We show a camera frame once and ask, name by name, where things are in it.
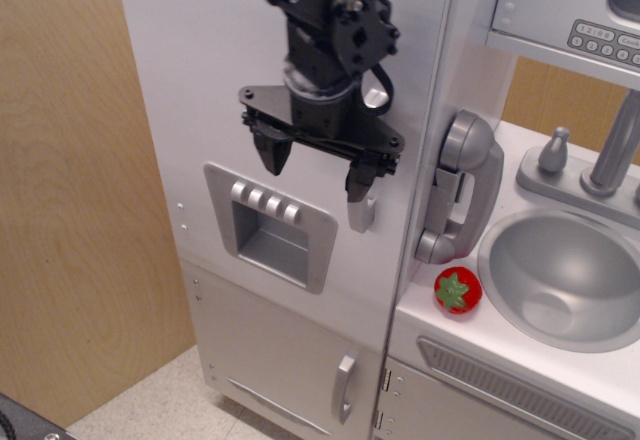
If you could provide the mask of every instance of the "wooden wall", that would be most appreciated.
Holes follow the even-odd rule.
[[[617,85],[520,58],[503,119],[548,135],[558,126],[567,127],[571,143],[600,151],[625,92]]]
[[[0,322],[65,426],[194,344],[120,0],[0,0]]]

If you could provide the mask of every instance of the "red strawberry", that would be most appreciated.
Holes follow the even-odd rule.
[[[465,313],[482,298],[482,286],[475,274],[464,267],[447,268],[433,286],[438,303],[450,313]]]

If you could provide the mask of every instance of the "floor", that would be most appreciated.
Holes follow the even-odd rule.
[[[207,387],[197,347],[68,430],[79,440],[299,440]]]

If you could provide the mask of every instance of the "hinge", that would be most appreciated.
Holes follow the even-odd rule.
[[[384,416],[384,413],[380,410],[376,411],[376,421],[374,423],[374,428],[376,430],[380,430],[382,428],[382,417]]]
[[[391,370],[388,368],[384,369],[384,379],[382,381],[382,391],[389,391],[389,383],[391,382]]]

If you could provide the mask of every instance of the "silver sink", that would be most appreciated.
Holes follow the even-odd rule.
[[[478,269],[500,313],[531,337],[577,352],[607,352],[640,338],[640,254],[586,217],[534,210],[498,222]]]

